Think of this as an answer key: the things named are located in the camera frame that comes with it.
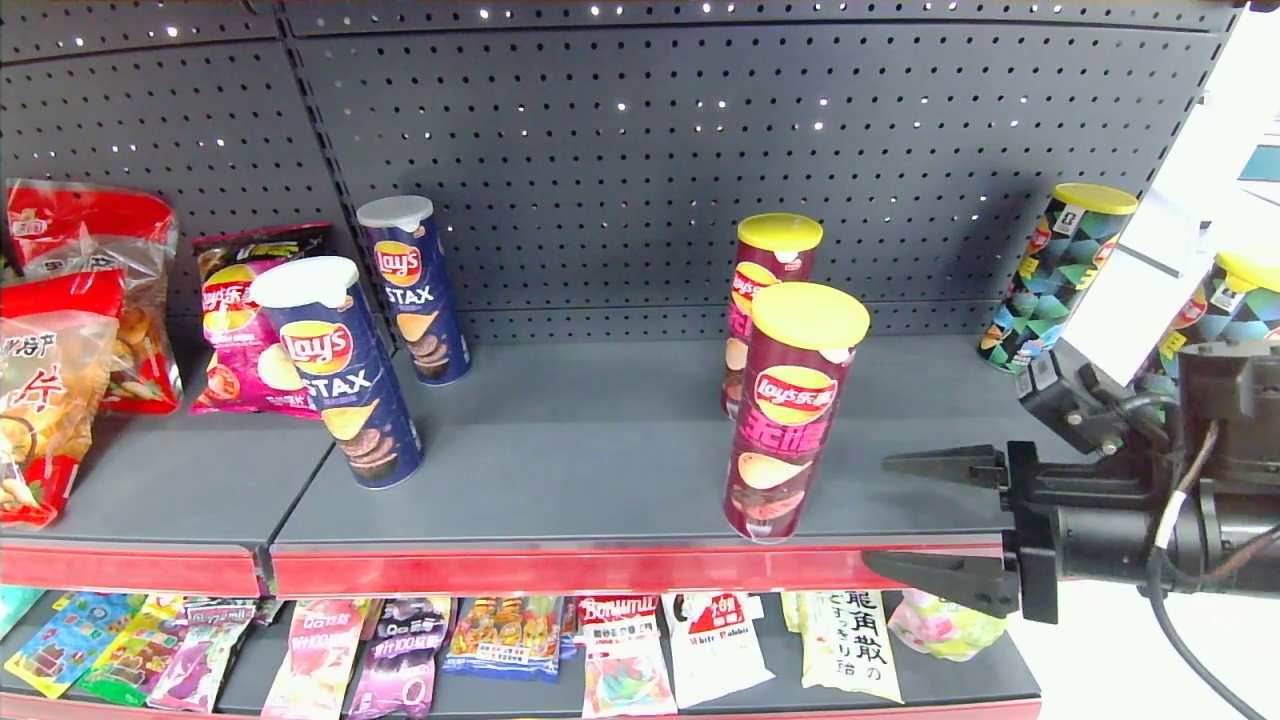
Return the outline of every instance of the black cable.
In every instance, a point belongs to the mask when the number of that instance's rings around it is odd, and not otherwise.
[[[1247,720],[1267,720],[1261,712],[1249,707],[1247,702],[1231,692],[1231,688],[1228,688],[1222,680],[1219,680],[1208,667],[1204,667],[1199,657],[1196,657],[1196,653],[1187,647],[1181,635],[1178,634],[1174,621],[1169,618],[1169,610],[1165,607],[1165,583],[1160,575],[1164,560],[1167,560],[1166,552],[1152,546],[1151,555],[1147,556],[1147,598],[1151,601],[1151,611],[1156,615],[1156,623],[1160,624],[1160,629],[1165,633],[1165,638],[1169,639],[1169,644],[1174,646],[1174,651],[1187,662],[1192,671],[1212,688],[1219,697],[1226,701],[1233,710],[1239,712],[1242,717]]]
[[[1174,628],[1172,619],[1169,618],[1169,610],[1165,607],[1165,579],[1161,574],[1166,562],[1169,562],[1169,553],[1165,547],[1169,543],[1169,536],[1172,534],[1172,524],[1178,518],[1178,511],[1181,509],[1183,501],[1187,500],[1187,493],[1192,491],[1193,486],[1199,480],[1201,470],[1208,461],[1210,454],[1213,451],[1213,446],[1217,445],[1219,423],[1213,420],[1210,423],[1208,429],[1204,432],[1204,442],[1201,443],[1199,450],[1196,452],[1196,457],[1192,460],[1190,466],[1179,479],[1178,484],[1170,492],[1169,503],[1165,507],[1164,514],[1157,518],[1156,528],[1151,532],[1151,546],[1147,550],[1147,600],[1151,601],[1151,611],[1156,616],[1156,623],[1160,625],[1161,632],[1165,633],[1165,638],[1169,644],[1172,646],[1174,652],[1183,659],[1183,662],[1204,682],[1206,685],[1213,689],[1219,697],[1221,697],[1233,710],[1240,714],[1245,720],[1267,720],[1261,712],[1253,710],[1247,702],[1240,700],[1238,694],[1231,692],[1231,688],[1226,687],[1222,680],[1217,679],[1217,675],[1211,673],[1199,657],[1192,652],[1192,648],[1187,647],[1187,642],[1183,637],[1178,634],[1178,629]]]

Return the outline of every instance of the transparent snack package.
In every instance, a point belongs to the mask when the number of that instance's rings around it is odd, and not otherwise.
[[[0,302],[0,524],[45,527],[67,505],[108,386],[124,273],[5,287]]]
[[[9,233],[27,279],[118,268],[124,309],[99,410],[163,415],[182,404],[165,331],[178,222],[159,197],[124,188],[33,179],[6,182]]]

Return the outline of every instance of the green snack bag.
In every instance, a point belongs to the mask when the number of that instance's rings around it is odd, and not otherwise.
[[[934,657],[964,662],[1005,634],[1007,619],[947,602],[918,589],[902,591],[902,602],[888,621],[906,647]]]
[[[154,594],[77,685],[106,702],[142,707],[182,644],[183,596]]]

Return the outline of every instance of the gray shelf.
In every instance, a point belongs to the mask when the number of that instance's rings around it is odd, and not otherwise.
[[[859,351],[801,538],[998,533],[996,493],[895,475],[881,457],[1029,439],[1078,459],[1018,405],[1010,375],[968,336],[874,337]],[[402,387],[426,461],[387,491],[356,486],[330,455],[276,550],[746,546],[721,514],[731,424],[718,407],[722,343],[532,343],[477,348],[443,388]]]
[[[49,593],[0,644],[4,659],[10,657],[33,635],[51,615]],[[777,675],[768,683],[735,693],[687,711],[690,715],[820,712],[829,710],[873,710],[896,707],[884,700],[861,693],[845,693],[829,688],[800,687],[800,638],[786,632],[776,594],[764,597],[765,619],[755,624],[764,651],[765,664]],[[243,644],[218,702],[218,711],[234,715],[257,715],[270,689],[275,669],[284,659],[291,610],[270,628],[256,628]],[[910,707],[963,705],[1030,700],[1039,697],[1039,687],[1007,637],[969,662],[948,662],[913,652],[896,638],[893,659],[897,666],[902,698]],[[669,646],[663,642],[671,666]],[[436,675],[435,702],[431,717],[577,717],[582,711],[584,669],[581,655],[561,665],[558,683],[521,683],[453,675]],[[32,694],[13,675],[0,671],[0,692]],[[69,700],[90,700],[72,689]]]
[[[219,579],[207,573],[237,573],[236,588],[244,587],[244,570],[252,579],[250,553],[269,543],[333,439],[320,423],[283,415],[191,415],[205,352],[184,363],[187,402],[178,413],[95,424],[63,516],[41,530],[5,529],[4,582],[138,591],[193,589],[193,582],[214,592]],[[234,553],[247,562],[192,562],[183,573],[188,560]],[[154,565],[165,560],[164,570]],[[166,577],[170,570],[186,578]],[[174,584],[132,580],[154,577]]]

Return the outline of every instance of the lay's stax can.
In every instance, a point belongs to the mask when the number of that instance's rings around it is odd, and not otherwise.
[[[852,296],[808,282],[763,288],[753,307],[724,518],[768,544],[796,532],[870,314]]]
[[[280,336],[356,482],[381,489],[422,464],[422,441],[346,258],[306,258],[253,279],[250,297]]]
[[[767,213],[737,224],[737,260],[728,302],[724,379],[721,382],[721,409],[730,419],[737,418],[742,397],[742,369],[751,340],[751,299],[760,288],[809,279],[813,249],[819,242],[822,225],[804,215]]]
[[[1160,345],[1147,356],[1140,384],[1178,396],[1178,351],[1215,341],[1280,342],[1280,251],[1219,252]]]
[[[1137,209],[1137,197],[1114,187],[1055,187],[978,354],[1014,373],[1051,350]]]
[[[417,379],[443,386],[465,375],[471,351],[454,311],[435,206],[416,195],[383,197],[361,205],[356,222],[365,228]]]

